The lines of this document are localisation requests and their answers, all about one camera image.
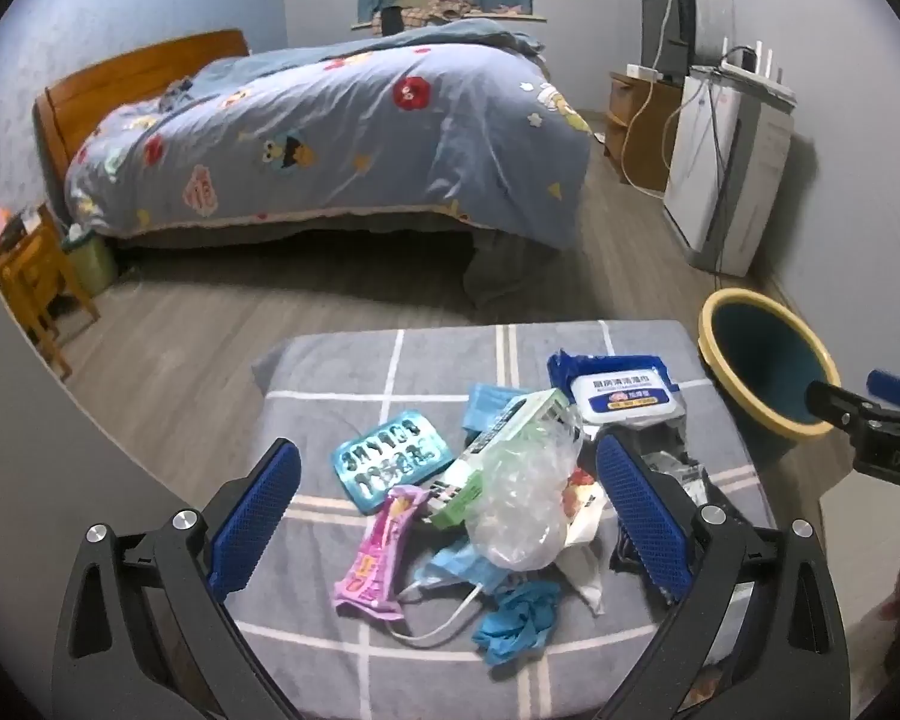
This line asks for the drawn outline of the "blue wet wipes pack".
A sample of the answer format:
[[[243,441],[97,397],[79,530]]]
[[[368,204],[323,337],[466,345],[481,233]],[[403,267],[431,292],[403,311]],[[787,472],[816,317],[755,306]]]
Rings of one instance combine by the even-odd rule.
[[[686,431],[686,405],[662,358],[654,355],[549,356],[549,382],[575,405],[583,432],[668,427]]]

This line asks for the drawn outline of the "yellow rimmed teal trash bin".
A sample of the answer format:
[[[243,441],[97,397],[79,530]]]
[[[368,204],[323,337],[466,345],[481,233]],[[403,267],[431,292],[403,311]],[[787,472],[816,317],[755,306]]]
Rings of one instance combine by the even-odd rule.
[[[754,465],[777,465],[832,426],[813,416],[806,390],[839,385],[831,353],[808,323],[758,291],[713,291],[697,319],[697,351],[730,408]]]

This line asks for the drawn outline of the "wooden tv cabinet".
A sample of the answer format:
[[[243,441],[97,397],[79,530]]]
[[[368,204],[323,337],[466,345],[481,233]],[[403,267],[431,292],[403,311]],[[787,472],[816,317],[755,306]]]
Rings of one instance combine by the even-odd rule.
[[[668,164],[683,90],[624,73],[611,73],[610,78],[605,156],[621,181],[663,193],[670,177]]]

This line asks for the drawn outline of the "blue nitrile glove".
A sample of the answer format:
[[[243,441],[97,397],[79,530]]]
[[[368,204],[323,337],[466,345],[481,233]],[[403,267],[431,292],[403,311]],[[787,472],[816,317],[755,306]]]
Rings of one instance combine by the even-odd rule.
[[[502,667],[548,644],[562,592],[551,580],[526,580],[494,593],[496,609],[481,619],[473,644],[488,667]]]

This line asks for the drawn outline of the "white power strip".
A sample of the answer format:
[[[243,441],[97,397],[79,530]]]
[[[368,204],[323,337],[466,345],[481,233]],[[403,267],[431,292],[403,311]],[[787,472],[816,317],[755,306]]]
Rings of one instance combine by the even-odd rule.
[[[639,64],[629,64],[626,67],[626,75],[628,75],[629,78],[635,78],[636,80],[642,80],[642,82],[649,83],[658,83],[663,78],[662,73],[655,70],[655,68],[644,67]]]

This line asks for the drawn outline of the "wooden bed headboard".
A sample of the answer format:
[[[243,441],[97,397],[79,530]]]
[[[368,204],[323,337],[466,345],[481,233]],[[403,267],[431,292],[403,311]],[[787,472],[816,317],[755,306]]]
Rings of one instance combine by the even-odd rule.
[[[35,98],[35,130],[55,187],[63,187],[80,147],[112,110],[159,98],[171,82],[214,60],[248,54],[240,29],[201,32],[131,50],[45,86]]]

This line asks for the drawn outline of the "blue face mask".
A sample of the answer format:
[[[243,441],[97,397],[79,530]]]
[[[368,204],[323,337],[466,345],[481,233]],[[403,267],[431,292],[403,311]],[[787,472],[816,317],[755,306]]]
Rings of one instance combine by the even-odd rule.
[[[448,589],[455,585],[470,585],[468,592],[457,609],[453,611],[445,621],[425,634],[407,634],[398,631],[391,622],[386,624],[388,632],[393,639],[405,644],[422,644],[427,640],[439,637],[450,629],[457,619],[475,603],[479,595],[494,593],[504,585],[510,572],[504,567],[499,567],[489,561],[476,550],[468,536],[460,536],[457,541],[448,544],[437,551],[429,561],[418,567],[413,574],[413,580],[398,593],[398,600],[419,600],[429,590]]]
[[[502,387],[490,383],[475,383],[470,388],[470,395],[464,408],[461,426],[464,431],[464,442],[470,444],[487,427],[493,424],[500,411],[509,405],[515,397],[526,395],[525,388]]]

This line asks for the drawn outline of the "black television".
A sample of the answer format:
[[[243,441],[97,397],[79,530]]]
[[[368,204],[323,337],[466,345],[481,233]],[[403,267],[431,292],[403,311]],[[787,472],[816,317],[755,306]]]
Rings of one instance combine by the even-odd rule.
[[[640,65],[681,83],[696,55],[697,0],[642,0]]]

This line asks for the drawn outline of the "green white medicine box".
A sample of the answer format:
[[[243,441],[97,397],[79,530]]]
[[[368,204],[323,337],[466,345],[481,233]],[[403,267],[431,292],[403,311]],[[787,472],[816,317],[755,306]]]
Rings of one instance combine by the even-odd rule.
[[[425,522],[437,530],[463,525],[491,481],[517,473],[517,491],[554,476],[564,481],[577,465],[582,426],[577,410],[557,388],[526,392],[510,401],[484,433],[425,483]]]

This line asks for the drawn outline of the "white air purifier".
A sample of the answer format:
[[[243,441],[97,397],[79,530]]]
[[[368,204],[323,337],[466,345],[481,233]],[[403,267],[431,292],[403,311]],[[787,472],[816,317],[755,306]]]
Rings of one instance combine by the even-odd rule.
[[[746,277],[781,187],[795,106],[718,68],[691,68],[663,211],[697,270]]]

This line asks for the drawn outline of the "red white tissue pack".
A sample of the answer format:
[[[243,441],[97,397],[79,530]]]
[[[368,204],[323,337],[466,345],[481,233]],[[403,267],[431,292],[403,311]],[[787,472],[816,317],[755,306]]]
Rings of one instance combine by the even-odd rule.
[[[583,468],[575,468],[562,493],[567,517],[566,543],[556,567],[593,616],[605,612],[600,561],[592,548],[608,505],[605,489]]]

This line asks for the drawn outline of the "wooden bedside chair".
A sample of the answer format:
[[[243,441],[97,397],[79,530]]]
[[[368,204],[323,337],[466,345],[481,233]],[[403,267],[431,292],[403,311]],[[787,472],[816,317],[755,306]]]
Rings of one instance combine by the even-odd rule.
[[[100,319],[91,294],[79,281],[74,265],[64,254],[61,234],[46,205],[35,210],[34,226],[20,216],[4,228],[0,239],[0,293],[9,312],[48,367],[61,380],[73,369],[59,348],[59,330],[50,307],[63,296],[74,298],[92,320]]]

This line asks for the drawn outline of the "clear plastic bag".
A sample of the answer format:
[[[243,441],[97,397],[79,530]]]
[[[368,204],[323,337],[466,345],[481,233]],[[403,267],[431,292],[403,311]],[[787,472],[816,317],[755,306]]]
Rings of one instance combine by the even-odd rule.
[[[517,491],[517,473],[512,470],[491,481],[486,496],[473,504],[464,521],[476,550],[509,572],[549,566],[566,543],[562,493],[569,476],[557,481],[546,475],[523,491]]]

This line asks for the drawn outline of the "grey checked floor rug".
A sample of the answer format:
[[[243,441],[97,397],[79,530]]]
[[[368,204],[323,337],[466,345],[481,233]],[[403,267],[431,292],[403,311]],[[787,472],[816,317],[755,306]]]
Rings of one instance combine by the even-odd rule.
[[[772,520],[676,322],[302,337],[255,376],[301,484],[227,610],[304,717],[598,715],[683,588],[611,566],[605,429]]]

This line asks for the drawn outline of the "pink snack wrapper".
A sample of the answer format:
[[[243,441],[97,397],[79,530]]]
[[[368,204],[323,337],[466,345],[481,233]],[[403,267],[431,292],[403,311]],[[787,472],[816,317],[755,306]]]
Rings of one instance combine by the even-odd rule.
[[[377,621],[403,621],[393,578],[411,523],[427,499],[429,493],[419,486],[402,484],[391,489],[364,535],[356,559],[340,582],[334,583],[334,608],[349,606]]]

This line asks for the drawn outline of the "black white wrapper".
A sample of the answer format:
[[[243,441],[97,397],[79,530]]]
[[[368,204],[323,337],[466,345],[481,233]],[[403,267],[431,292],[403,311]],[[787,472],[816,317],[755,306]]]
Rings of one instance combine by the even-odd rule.
[[[692,519],[707,504],[702,466],[665,426],[614,429],[598,442],[596,471],[617,518],[610,566],[642,572],[668,603],[689,592]]]

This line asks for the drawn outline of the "small green trash bin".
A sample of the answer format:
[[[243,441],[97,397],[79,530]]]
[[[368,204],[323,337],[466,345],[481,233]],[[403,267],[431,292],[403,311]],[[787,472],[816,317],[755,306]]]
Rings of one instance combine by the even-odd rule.
[[[63,238],[63,252],[74,266],[82,288],[92,298],[118,278],[118,266],[102,236],[88,227],[71,224]]]

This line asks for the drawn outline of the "white wifi router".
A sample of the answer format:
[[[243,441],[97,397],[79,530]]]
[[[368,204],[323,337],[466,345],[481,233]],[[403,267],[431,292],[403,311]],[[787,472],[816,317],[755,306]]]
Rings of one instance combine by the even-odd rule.
[[[761,41],[754,46],[730,46],[724,39],[718,71],[725,78],[759,86],[775,98],[797,104],[795,93],[782,83],[782,73],[774,73],[774,50]]]

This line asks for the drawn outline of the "teal blister pill pack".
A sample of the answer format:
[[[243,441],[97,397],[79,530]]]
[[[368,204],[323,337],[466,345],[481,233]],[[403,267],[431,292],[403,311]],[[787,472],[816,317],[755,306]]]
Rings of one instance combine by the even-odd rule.
[[[377,512],[395,486],[419,484],[455,460],[434,424],[419,411],[403,411],[334,450],[331,466],[357,511]]]

